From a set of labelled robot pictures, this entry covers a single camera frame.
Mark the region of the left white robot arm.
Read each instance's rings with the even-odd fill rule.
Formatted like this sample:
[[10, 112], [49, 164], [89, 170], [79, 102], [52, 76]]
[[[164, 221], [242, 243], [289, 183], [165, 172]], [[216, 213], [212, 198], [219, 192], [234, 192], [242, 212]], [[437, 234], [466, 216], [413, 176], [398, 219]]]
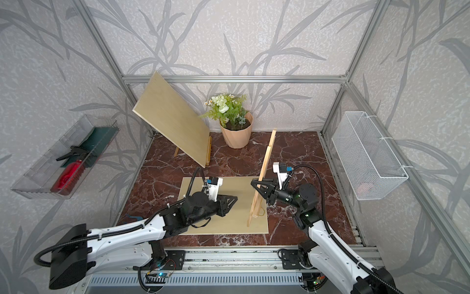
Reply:
[[51, 255], [47, 262], [51, 290], [66, 288], [102, 270], [145, 267], [160, 258], [160, 240], [178, 236], [212, 216], [222, 218], [236, 202], [236, 196], [221, 195], [211, 200], [206, 193], [196, 192], [141, 221], [91, 230], [79, 224], [54, 246], [38, 253], [34, 261], [45, 265], [41, 257]]

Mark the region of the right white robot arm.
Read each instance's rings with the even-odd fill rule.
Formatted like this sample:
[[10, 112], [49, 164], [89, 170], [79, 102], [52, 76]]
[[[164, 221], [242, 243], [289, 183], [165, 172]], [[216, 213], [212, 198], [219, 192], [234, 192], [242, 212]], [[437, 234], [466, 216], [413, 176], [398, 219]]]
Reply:
[[252, 187], [269, 204], [283, 202], [297, 209], [294, 222], [309, 241], [299, 245], [303, 267], [318, 269], [343, 294], [399, 294], [394, 278], [385, 268], [375, 268], [355, 253], [330, 227], [318, 210], [314, 185], [282, 189], [276, 179], [252, 180]]

